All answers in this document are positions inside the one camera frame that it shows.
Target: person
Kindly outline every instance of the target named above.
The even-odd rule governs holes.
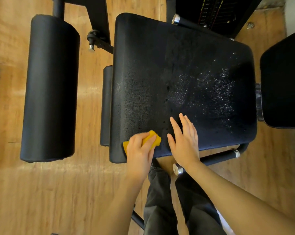
[[[198,136],[187,116],[179,115],[182,131],[171,117],[176,141],[168,134],[173,157],[186,171],[175,182],[191,235],[224,235],[219,210],[236,235],[295,235],[295,222],[262,200],[222,178],[203,163]],[[144,208],[145,235],[178,234],[170,193],[170,177],[152,158],[156,136],[136,134],[127,147],[126,176],[112,203],[98,221],[98,234],[128,234],[136,198],[147,175],[150,187]]]

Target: shoe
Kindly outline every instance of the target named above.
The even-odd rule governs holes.
[[[153,158],[153,159],[152,159],[152,163],[151,163],[151,168],[150,168],[150,170],[152,170],[152,169],[154,169],[154,168],[157,168],[157,167],[161,168],[161,165],[159,164],[159,162],[157,161],[156,158]]]

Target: pants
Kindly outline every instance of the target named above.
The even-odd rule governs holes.
[[[148,178],[151,185],[144,208],[144,234],[178,234],[170,176],[163,169],[154,168]],[[176,188],[190,235],[226,235],[215,206],[192,177],[183,173],[176,180]]]

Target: black pants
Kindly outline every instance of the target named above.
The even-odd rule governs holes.
[[[177,217],[170,192],[170,176],[161,168],[148,175],[151,183],[144,208],[145,235],[176,235]],[[187,173],[176,180],[176,188],[190,235],[225,235],[219,214],[204,190]]]

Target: yellow cloth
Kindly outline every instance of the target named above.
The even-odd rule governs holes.
[[[146,141],[149,140],[150,138],[152,138],[154,135],[156,135],[156,139],[155,139],[155,142],[153,142],[153,144],[152,144],[150,150],[151,150],[153,147],[157,147],[157,146],[159,146],[159,144],[161,143],[161,137],[159,137],[159,136],[157,135],[157,133],[155,133],[153,130],[150,131],[150,135],[149,135],[149,136],[147,136],[146,138],[144,138],[144,139],[142,140],[142,145],[144,145],[144,144],[146,143]],[[124,150],[125,150],[126,155],[127,155],[127,146],[128,146],[128,144],[129,144],[129,141],[125,141],[125,142],[123,142],[123,146],[124,146]]]

